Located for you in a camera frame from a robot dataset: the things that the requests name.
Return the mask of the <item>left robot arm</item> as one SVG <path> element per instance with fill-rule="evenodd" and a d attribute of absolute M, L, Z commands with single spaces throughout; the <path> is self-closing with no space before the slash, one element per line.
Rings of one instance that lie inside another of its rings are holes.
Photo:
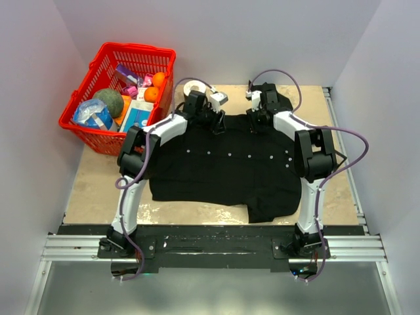
<path fill-rule="evenodd" d="M 120 190 L 115 217 L 100 241 L 105 251 L 120 257 L 143 258 L 134 240 L 137 231 L 137 213 L 147 180 L 151 179 L 161 147 L 183 135 L 188 127 L 202 124 L 213 132 L 224 130 L 224 111 L 221 106 L 228 101 L 222 92 L 209 96 L 192 91 L 186 100 L 173 108 L 167 118 L 144 128 L 130 127 L 117 158 L 121 177 L 115 187 Z"/>

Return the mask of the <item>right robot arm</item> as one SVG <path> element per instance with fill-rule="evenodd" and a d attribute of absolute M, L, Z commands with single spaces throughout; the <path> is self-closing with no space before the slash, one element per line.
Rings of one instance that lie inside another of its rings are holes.
<path fill-rule="evenodd" d="M 300 213 L 291 245 L 286 251 L 301 258 L 319 247 L 325 248 L 323 233 L 324 180 L 337 170 L 333 136 L 329 129 L 298 118 L 293 110 L 282 106 L 276 88 L 247 91 L 252 103 L 247 111 L 251 130 L 273 128 L 293 141 L 293 168 L 301 179 Z"/>

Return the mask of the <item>black button shirt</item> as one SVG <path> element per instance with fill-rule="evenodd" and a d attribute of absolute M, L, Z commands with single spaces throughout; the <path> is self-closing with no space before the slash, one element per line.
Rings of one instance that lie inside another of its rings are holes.
<path fill-rule="evenodd" d="M 149 180 L 155 201 L 246 205 L 249 222 L 294 214 L 301 180 L 293 169 L 293 141 L 273 127 L 252 132 L 245 114 L 227 115 L 214 134 L 197 119 L 160 148 Z"/>

